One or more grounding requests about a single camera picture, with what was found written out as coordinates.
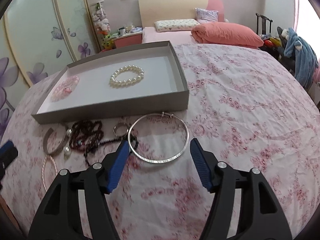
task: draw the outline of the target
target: sliding wardrobe door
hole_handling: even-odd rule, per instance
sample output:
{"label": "sliding wardrobe door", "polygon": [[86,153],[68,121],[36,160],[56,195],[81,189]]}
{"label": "sliding wardrobe door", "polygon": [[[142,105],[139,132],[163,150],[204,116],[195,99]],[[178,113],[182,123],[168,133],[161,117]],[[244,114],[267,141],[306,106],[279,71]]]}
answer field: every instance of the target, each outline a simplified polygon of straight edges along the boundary
{"label": "sliding wardrobe door", "polygon": [[29,89],[8,44],[4,20],[0,20],[0,141],[11,115]]}
{"label": "sliding wardrobe door", "polygon": [[53,0],[57,17],[76,60],[96,54],[97,42],[84,0]]}
{"label": "sliding wardrobe door", "polygon": [[52,0],[13,0],[4,20],[12,52],[29,85],[73,62]]}

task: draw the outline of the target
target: pearl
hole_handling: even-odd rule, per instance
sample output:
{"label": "pearl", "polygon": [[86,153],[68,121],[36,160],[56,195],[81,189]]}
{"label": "pearl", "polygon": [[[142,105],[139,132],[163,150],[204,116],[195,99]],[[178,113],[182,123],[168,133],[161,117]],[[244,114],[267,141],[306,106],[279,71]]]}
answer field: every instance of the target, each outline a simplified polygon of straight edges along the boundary
{"label": "pearl", "polygon": [[[118,81],[115,78],[122,72],[125,71],[132,71],[134,73],[137,73],[136,77],[133,77],[132,79],[127,79],[127,80],[123,80],[123,81]],[[144,70],[136,65],[128,65],[128,66],[124,66],[119,68],[118,70],[116,70],[113,75],[111,75],[110,77],[110,84],[113,86],[127,86],[127,85],[131,85],[131,84],[135,84],[136,82],[141,81],[141,79],[144,78]]]}
{"label": "pearl", "polygon": [[67,154],[67,155],[70,155],[70,154],[71,154],[70,148],[69,148],[68,146],[65,146],[65,147],[63,148],[63,153],[64,153],[64,154]]}
{"label": "pearl", "polygon": [[66,135],[67,135],[68,137],[70,137],[71,134],[72,134],[72,130],[69,128],[69,129],[66,131]]}

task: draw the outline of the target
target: white printed pillow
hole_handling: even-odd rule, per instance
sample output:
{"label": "white printed pillow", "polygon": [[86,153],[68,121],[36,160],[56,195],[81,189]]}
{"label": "white printed pillow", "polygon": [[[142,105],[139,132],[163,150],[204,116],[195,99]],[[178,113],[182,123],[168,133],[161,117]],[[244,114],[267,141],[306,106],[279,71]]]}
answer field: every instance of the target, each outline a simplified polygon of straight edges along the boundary
{"label": "white printed pillow", "polygon": [[172,32],[172,31],[191,31],[192,28],[199,23],[195,19],[184,19],[184,20],[167,20],[155,22],[156,31],[161,32]]}
{"label": "white printed pillow", "polygon": [[195,8],[197,14],[197,21],[199,23],[209,23],[218,21],[218,11],[208,11],[205,9]]}

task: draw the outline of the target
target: plush toy display tower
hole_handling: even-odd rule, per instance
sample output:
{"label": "plush toy display tower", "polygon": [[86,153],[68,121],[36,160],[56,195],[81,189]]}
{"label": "plush toy display tower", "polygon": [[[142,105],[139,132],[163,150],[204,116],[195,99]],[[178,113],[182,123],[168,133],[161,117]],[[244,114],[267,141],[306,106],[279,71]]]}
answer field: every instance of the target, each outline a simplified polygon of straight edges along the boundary
{"label": "plush toy display tower", "polygon": [[114,43],[110,39],[110,25],[106,17],[105,10],[102,6],[104,1],[93,3],[91,7],[91,16],[97,37],[104,49],[109,50],[114,48]]}

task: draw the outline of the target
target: pink headboard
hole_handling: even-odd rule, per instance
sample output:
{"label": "pink headboard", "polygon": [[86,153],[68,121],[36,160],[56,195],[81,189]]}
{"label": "pink headboard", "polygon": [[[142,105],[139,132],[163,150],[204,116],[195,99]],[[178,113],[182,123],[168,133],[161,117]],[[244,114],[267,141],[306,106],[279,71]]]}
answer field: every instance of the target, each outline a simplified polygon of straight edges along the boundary
{"label": "pink headboard", "polygon": [[207,6],[206,10],[219,11],[218,21],[224,22],[224,7],[223,7],[223,3],[221,0],[208,0],[208,6]]}
{"label": "pink headboard", "polygon": [[224,22],[221,0],[139,0],[143,27],[154,27],[156,21],[195,19],[195,8],[219,11],[218,21]]}

